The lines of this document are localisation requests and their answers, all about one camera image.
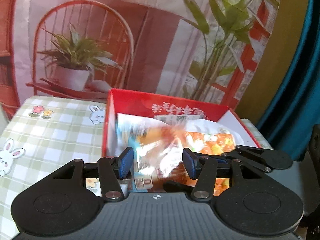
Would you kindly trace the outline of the orange floral towel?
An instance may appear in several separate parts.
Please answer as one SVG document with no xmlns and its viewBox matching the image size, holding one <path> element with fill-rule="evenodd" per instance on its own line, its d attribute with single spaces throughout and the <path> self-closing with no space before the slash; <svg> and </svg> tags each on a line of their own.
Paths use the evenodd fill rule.
<svg viewBox="0 0 320 240">
<path fill-rule="evenodd" d="M 156 128 L 148 133 L 147 139 L 156 143 L 146 155 L 149 164 L 155 168 L 151 175 L 153 192 L 163 192 L 164 184 L 170 180 L 195 186 L 197 181 L 189 178 L 182 163 L 184 148 L 206 155 L 222 155 L 235 149 L 233 136 L 227 133 L 203 134 Z"/>
</svg>

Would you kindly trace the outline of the blue packaged bag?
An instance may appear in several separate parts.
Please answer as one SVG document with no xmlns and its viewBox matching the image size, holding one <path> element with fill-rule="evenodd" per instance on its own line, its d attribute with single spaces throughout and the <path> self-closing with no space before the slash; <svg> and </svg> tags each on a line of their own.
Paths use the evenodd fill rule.
<svg viewBox="0 0 320 240">
<path fill-rule="evenodd" d="M 117 135 L 120 147 L 133 149 L 133 191 L 163 192 L 168 181 L 187 184 L 189 176 L 182 163 L 186 132 L 181 126 L 119 113 Z"/>
</svg>

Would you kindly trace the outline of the printed room backdrop cloth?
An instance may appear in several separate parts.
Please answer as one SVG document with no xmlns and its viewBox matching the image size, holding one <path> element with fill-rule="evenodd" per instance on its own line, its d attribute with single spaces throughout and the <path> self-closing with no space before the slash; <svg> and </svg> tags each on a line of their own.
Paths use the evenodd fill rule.
<svg viewBox="0 0 320 240">
<path fill-rule="evenodd" d="M 112 88 L 236 108 L 280 0 L 1 0 L 1 109 Z"/>
</svg>

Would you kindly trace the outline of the teal curtain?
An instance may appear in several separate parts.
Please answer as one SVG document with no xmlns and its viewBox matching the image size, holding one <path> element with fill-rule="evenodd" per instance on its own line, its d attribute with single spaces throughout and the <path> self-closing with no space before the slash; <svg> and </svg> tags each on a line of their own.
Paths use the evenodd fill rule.
<svg viewBox="0 0 320 240">
<path fill-rule="evenodd" d="M 319 0 L 308 0 L 291 64 L 257 129 L 275 150 L 297 160 L 319 124 Z"/>
</svg>

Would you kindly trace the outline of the red strawberry cardboard box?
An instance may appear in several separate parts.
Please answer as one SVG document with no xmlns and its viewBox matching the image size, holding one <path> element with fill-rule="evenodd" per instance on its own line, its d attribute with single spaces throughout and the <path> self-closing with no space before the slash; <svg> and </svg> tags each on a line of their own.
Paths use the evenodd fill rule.
<svg viewBox="0 0 320 240">
<path fill-rule="evenodd" d="M 116 155 L 116 117 L 118 113 L 147 118 L 154 118 L 159 115 L 170 118 L 180 115 L 200 115 L 238 133 L 244 141 L 243 145 L 260 147 L 253 134 L 228 106 L 112 88 L 107 96 L 101 147 L 102 157 L 114 157 Z"/>
</svg>

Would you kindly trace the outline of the green plaid rabbit tablecloth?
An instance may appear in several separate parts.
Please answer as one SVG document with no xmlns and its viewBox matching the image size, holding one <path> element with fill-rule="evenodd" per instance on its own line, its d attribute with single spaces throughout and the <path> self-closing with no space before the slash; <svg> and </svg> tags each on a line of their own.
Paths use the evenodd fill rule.
<svg viewBox="0 0 320 240">
<path fill-rule="evenodd" d="M 20 192 L 73 159 L 92 163 L 101 157 L 106 110 L 106 100 L 52 96 L 25 100 L 1 133 L 2 156 L 24 149 L 1 176 L 1 239 L 18 233 L 10 208 Z"/>
</svg>

